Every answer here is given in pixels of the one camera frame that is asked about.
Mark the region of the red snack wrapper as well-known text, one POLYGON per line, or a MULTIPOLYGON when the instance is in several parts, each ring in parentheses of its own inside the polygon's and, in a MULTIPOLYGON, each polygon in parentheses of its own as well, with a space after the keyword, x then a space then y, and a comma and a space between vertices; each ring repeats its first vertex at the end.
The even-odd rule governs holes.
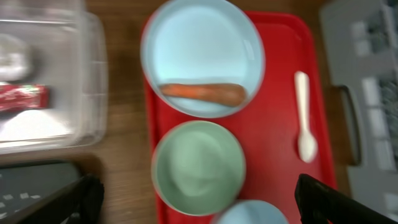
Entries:
POLYGON ((1 112, 44 109, 49 105, 49 95, 45 85, 1 85, 1 112))

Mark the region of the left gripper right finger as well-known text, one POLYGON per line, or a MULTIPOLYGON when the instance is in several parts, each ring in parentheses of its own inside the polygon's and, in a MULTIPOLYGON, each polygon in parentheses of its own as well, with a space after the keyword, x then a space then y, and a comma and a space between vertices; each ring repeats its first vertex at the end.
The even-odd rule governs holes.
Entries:
POLYGON ((397 224, 308 174, 298 177, 295 201, 303 224, 397 224))

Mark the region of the light blue bowl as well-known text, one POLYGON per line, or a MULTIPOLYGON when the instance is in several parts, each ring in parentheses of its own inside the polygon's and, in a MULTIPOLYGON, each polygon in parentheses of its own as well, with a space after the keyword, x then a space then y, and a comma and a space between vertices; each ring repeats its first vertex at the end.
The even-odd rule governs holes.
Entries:
POLYGON ((285 215, 262 200, 238 200, 215 215, 211 224, 289 224, 285 215))

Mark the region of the green bowl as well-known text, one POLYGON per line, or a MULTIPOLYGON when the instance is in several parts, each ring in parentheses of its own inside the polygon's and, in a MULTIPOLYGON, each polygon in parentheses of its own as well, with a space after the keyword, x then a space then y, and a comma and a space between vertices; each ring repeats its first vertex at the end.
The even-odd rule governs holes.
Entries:
POLYGON ((152 156, 152 182, 161 200, 191 216, 218 213, 242 189, 246 159, 236 137, 209 121, 172 128, 152 156))

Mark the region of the white tissue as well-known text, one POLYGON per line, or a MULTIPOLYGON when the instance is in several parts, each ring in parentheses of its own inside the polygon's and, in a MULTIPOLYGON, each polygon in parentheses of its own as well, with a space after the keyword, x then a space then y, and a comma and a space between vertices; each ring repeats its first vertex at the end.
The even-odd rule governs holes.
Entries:
POLYGON ((1 82, 23 80, 32 69, 30 45, 13 35, 1 34, 1 82))

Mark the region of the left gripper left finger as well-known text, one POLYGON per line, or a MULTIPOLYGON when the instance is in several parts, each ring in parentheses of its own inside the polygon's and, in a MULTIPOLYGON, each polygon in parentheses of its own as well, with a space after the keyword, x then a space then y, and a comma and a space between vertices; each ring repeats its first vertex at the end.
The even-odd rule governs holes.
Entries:
POLYGON ((6 223, 99 223, 104 185, 85 175, 33 205, 7 215, 6 223))

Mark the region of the white rice leftovers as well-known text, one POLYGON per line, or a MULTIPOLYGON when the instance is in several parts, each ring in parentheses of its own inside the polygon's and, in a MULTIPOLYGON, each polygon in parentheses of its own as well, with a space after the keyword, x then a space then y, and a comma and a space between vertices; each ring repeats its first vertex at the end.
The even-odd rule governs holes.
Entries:
POLYGON ((42 198, 41 195, 29 195, 27 192, 15 195, 6 194, 1 196, 1 219, 11 216, 23 210, 42 198))

